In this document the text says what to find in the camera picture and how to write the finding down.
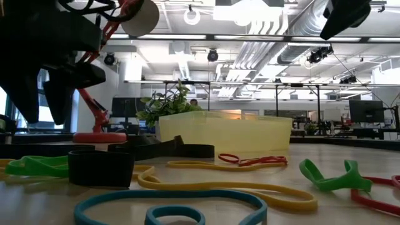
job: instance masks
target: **ceiling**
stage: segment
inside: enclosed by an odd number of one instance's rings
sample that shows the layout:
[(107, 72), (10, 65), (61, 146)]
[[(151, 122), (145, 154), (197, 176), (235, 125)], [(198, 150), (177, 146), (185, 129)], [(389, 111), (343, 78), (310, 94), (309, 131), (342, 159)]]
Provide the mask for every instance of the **ceiling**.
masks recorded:
[[(311, 0), (297, 0), (297, 5), (292, 4), (295, 0), (287, 0), (285, 12), (289, 24)], [(85, 0), (78, 0), (72, 4), (74, 8), (83, 8), (87, 3)], [(233, 21), (215, 21), (212, 13), (216, 1), (155, 1), (160, 10), (160, 18), (156, 28), (152, 33), (176, 33), (176, 34), (248, 34), (251, 26), (238, 26)], [(194, 9), (203, 11), (200, 21), (196, 25), (189, 25), (184, 20), (185, 10), (191, 3)], [(378, 12), (380, 6), (373, 6), (372, 12), (368, 18), (357, 28), (347, 29), (339, 36), (399, 36), (400, 31), (395, 21), (400, 21), (400, 4), (392, 4), (388, 1), (386, 10)], [(94, 15), (89, 15), (88, 19), (94, 21)], [(104, 26), (106, 20), (103, 19), (101, 26)], [(121, 27), (116, 34), (124, 34)], [(110, 40), (105, 51), (115, 51), (124, 49), (126, 46), (136, 46), (137, 53), (140, 54), (145, 62), (142, 68), (142, 75), (146, 79), (157, 79), (160, 74), (171, 75), (173, 71), (179, 71), (182, 64), (176, 61), (175, 57), (169, 55), (169, 45), (172, 41), (139, 41), (139, 40)], [(209, 79), (209, 73), (216, 73), (218, 64), (232, 64), (238, 54), (243, 50), (244, 42), (239, 41), (186, 41), (189, 46), (192, 58), (187, 62), (190, 71), (204, 71), (204, 77), (196, 76), (196, 79)], [(309, 68), (306, 56), (299, 57), (284, 71), (276, 74), (282, 82), (288, 83), (338, 83), (339, 79), (333, 80), (334, 76), (348, 71), (341, 62), (351, 71), (357, 71), (356, 76), (362, 83), (371, 81), (371, 69), (379, 66), (379, 63), (387, 61), (390, 58), (400, 56), (400, 45), (398, 44), (332, 44), (333, 55), (323, 59), (319, 64)], [(219, 54), (217, 62), (208, 62), (207, 55), (210, 49), (216, 49)], [(115, 56), (124, 61), (132, 57), (131, 52), (115, 52)], [(254, 68), (254, 73), (248, 76), (260, 73), (260, 65)], [(271, 82), (275, 76), (270, 79), (258, 80), (258, 82)]]

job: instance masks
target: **red resistance band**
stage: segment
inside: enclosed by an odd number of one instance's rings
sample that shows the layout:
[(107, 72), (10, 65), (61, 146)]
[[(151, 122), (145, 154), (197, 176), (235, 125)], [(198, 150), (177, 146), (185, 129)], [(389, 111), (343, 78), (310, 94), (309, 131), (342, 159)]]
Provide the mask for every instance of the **red resistance band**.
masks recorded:
[(284, 156), (267, 156), (254, 159), (240, 159), (238, 156), (222, 153), (218, 155), (218, 158), (227, 163), (238, 164), (239, 166), (251, 166), (257, 163), (284, 163), (284, 164), (288, 163), (288, 160)]
[(393, 186), (400, 190), (400, 175), (395, 175), (392, 177)]
[[(385, 184), (388, 186), (394, 186), (393, 181), (390, 179), (383, 179), (377, 177), (363, 177), (364, 179), (371, 180), (375, 184)], [(387, 213), (395, 214), (400, 216), (400, 207), (394, 206), (385, 202), (380, 202), (366, 197), (360, 196), (357, 189), (351, 190), (351, 199), (359, 204), (363, 204), (370, 208), (374, 208)]]

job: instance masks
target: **translucent plastic container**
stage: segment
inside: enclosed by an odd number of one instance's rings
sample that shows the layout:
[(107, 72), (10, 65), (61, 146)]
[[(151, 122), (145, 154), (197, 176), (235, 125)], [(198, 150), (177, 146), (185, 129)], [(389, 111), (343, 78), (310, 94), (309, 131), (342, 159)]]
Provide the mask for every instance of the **translucent plastic container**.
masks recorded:
[(219, 153), (247, 157), (283, 155), (288, 151), (292, 119), (196, 111), (159, 118), (162, 141), (181, 135), (186, 144), (212, 144)]

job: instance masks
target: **green resistance band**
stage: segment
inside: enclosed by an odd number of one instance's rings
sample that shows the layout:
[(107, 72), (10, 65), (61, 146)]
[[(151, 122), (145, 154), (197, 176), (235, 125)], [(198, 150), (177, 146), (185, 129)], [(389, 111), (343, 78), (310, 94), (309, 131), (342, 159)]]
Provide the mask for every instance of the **green resistance band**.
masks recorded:
[(369, 192), (373, 185), (372, 181), (361, 177), (358, 172), (358, 163), (353, 160), (344, 160), (344, 167), (347, 171), (345, 175), (327, 179), (324, 178), (321, 172), (319, 172), (319, 169), (309, 159), (300, 162), (299, 167), (301, 173), (321, 191), (334, 191), (342, 188), (351, 188)]
[(6, 174), (20, 176), (68, 177), (68, 156), (24, 156), (8, 163)]

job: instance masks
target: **air duct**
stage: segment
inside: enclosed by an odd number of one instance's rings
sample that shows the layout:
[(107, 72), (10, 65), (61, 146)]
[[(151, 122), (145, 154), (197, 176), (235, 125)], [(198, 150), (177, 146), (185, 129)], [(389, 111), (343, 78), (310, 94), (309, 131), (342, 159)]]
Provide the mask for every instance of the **air duct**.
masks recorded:
[[(317, 0), (309, 7), (300, 19), (287, 31), (287, 35), (291, 36), (318, 36), (325, 23), (326, 19), (323, 16), (326, 5), (329, 0)], [(286, 49), (277, 57), (279, 64), (291, 64), (299, 56), (309, 50), (309, 46), (287, 46)]]

